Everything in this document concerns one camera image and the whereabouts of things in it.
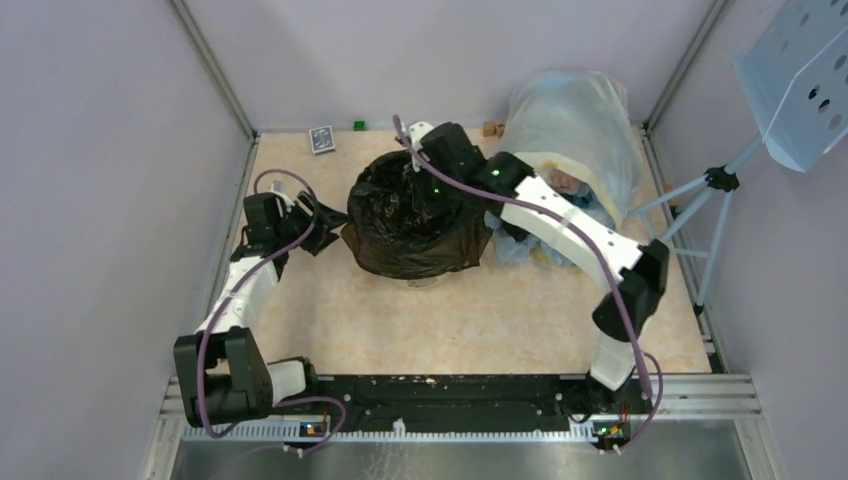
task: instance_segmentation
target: black plastic bag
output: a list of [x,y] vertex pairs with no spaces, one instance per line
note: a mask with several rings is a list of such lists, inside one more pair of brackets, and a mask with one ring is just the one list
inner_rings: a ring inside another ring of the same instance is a hole
[[408,180],[409,153],[387,153],[356,179],[342,239],[364,270],[400,280],[436,277],[480,265],[492,235],[483,211],[464,203],[431,216]]

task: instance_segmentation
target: clear plastic bag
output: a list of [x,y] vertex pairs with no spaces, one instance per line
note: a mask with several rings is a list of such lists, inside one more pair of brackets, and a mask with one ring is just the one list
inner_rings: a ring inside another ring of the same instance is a hole
[[624,87],[598,72],[545,72],[516,88],[499,149],[545,177],[553,168],[592,188],[615,227],[627,215],[642,156]]

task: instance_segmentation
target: table top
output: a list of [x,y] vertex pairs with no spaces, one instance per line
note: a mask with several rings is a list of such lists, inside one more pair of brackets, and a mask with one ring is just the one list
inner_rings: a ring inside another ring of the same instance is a hole
[[[484,138],[479,129],[468,133],[487,156],[494,153],[497,138]],[[305,132],[263,134],[253,175],[294,171],[321,202],[344,211],[357,175],[399,146],[390,131],[335,137],[335,152],[313,156]],[[645,160],[637,204],[657,196],[650,175]],[[283,179],[289,191],[299,188]],[[665,225],[659,210],[649,219],[660,231]],[[639,219],[626,221],[622,233],[640,241],[649,236]],[[602,297],[576,267],[502,265],[491,243],[479,267],[413,290],[360,269],[338,240],[314,258],[302,250],[291,255],[255,335],[266,361],[306,356],[319,374],[585,373],[600,335],[591,313]],[[673,255],[666,294],[640,343],[666,372],[710,371]]]

